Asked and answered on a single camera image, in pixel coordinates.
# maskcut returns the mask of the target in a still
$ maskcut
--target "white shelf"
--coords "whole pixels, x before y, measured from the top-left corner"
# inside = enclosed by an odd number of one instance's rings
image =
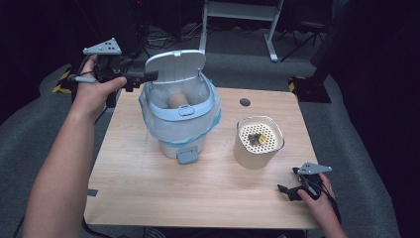
[[[264,34],[263,39],[268,49],[271,61],[278,61],[277,54],[275,53],[271,40],[272,35],[274,34],[275,26],[277,25],[278,17],[280,16],[283,1],[284,0],[278,0],[277,6],[259,6],[240,3],[212,2],[206,0],[203,8],[203,32],[201,34],[199,50],[203,54],[206,52],[208,17],[268,21],[271,22],[271,27],[269,28],[269,34]]]
[[[271,22],[276,6],[259,6],[239,3],[209,2],[208,16],[250,19]]]

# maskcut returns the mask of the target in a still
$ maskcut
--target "white strainer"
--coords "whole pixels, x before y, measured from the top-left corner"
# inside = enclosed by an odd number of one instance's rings
[[[284,137],[280,129],[269,117],[244,118],[238,122],[237,130],[234,156],[238,163],[247,169],[265,167],[284,146]]]

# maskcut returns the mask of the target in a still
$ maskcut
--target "person's right hand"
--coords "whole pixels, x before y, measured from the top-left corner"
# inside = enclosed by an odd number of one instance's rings
[[[322,183],[330,192],[330,195],[334,197],[333,188],[328,178],[324,174],[319,174],[319,176]],[[303,189],[299,189],[297,193],[305,201],[315,220],[321,225],[326,237],[347,237],[340,225],[331,201],[324,192],[321,192],[320,197],[316,200],[312,199]]]

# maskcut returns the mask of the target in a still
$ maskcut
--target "chair leg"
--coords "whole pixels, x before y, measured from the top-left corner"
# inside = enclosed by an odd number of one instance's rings
[[[294,34],[294,31],[293,31],[293,39],[294,39],[294,45],[297,46],[297,40],[296,40],[296,35]]]
[[[318,37],[318,33],[315,34],[314,41],[312,42],[312,46],[315,47],[316,38]]]
[[[295,48],[293,51],[291,51],[289,54],[287,54],[285,57],[283,57],[280,61],[286,60],[288,57],[290,57],[293,53],[295,53],[297,50],[299,50],[303,45],[305,45],[307,42],[309,42],[312,38],[316,37],[316,33],[312,34],[308,39],[306,39],[303,43],[301,43],[297,48]]]

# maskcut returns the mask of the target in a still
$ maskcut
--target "container lid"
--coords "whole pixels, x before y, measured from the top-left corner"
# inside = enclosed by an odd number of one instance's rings
[[[174,51],[159,54],[146,61],[146,71],[158,71],[153,83],[172,83],[197,77],[206,62],[197,50]]]

